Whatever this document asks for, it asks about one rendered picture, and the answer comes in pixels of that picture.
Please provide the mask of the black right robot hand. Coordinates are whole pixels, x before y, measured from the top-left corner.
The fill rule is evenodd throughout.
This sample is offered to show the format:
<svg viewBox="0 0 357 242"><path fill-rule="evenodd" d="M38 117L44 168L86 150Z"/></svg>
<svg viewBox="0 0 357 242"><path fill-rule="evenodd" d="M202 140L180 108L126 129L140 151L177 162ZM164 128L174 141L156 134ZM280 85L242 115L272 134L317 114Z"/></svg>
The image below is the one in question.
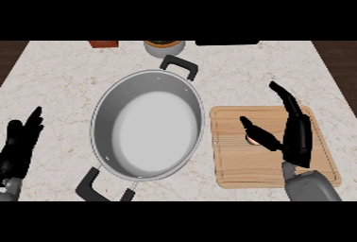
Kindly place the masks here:
<svg viewBox="0 0 357 242"><path fill-rule="evenodd" d="M283 141L279 141L273 134L255 126L249 119L242 116L241 121L245 128L245 134L270 151L282 151L285 162L308 168L311 165L313 153L310 116L303 113L294 95L275 81L269 84L269 88L280 96L288 112Z"/></svg>

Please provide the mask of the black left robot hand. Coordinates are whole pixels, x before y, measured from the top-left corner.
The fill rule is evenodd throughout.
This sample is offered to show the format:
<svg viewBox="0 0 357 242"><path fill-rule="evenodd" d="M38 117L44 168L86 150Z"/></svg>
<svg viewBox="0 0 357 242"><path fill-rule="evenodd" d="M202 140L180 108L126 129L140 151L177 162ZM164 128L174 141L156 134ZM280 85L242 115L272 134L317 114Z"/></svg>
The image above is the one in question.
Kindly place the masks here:
<svg viewBox="0 0 357 242"><path fill-rule="evenodd" d="M19 120L9 122L6 144L0 150L0 182L12 178L24 179L27 176L34 148L44 128L41 121L41 107L37 107L25 123Z"/></svg>

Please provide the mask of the cupcake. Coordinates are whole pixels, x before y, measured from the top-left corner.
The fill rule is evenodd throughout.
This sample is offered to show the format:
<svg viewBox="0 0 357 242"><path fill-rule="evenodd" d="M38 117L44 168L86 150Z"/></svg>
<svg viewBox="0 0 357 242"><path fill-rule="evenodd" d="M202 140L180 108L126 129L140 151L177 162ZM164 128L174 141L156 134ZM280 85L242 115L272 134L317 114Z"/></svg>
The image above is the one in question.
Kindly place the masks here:
<svg viewBox="0 0 357 242"><path fill-rule="evenodd" d="M251 144L252 146L261 145L248 135L245 135L245 140L246 140L248 144Z"/></svg>

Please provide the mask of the wooden cutting board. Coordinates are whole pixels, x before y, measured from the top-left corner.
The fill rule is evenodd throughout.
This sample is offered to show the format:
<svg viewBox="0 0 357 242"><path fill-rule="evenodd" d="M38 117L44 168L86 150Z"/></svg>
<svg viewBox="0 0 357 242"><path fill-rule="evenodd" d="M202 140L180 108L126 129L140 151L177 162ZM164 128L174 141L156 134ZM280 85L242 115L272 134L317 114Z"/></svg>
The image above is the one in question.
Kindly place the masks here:
<svg viewBox="0 0 357 242"><path fill-rule="evenodd" d="M282 152L245 140L241 117L283 141L288 112L283 106L215 106L211 108L211 134L217 184L221 188L282 188Z"/></svg>

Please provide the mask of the grey plant pot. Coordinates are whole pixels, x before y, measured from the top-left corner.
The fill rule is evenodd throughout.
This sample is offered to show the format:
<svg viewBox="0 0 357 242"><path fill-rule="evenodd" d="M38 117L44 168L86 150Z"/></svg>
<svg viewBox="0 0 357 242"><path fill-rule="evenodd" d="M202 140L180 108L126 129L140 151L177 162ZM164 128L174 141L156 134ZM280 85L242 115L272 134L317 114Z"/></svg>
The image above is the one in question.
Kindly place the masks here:
<svg viewBox="0 0 357 242"><path fill-rule="evenodd" d="M152 43L151 41L145 41L143 46L149 55L162 59L167 55L177 56L182 53L186 42Z"/></svg>

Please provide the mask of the red-brown box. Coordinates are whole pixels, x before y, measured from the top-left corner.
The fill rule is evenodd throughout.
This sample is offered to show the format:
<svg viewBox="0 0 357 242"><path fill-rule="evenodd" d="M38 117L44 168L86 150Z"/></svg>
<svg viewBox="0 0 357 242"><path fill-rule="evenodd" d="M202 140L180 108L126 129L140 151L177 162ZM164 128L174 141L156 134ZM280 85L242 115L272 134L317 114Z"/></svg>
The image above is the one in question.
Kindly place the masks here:
<svg viewBox="0 0 357 242"><path fill-rule="evenodd" d="M118 47L118 41L89 41L92 48Z"/></svg>

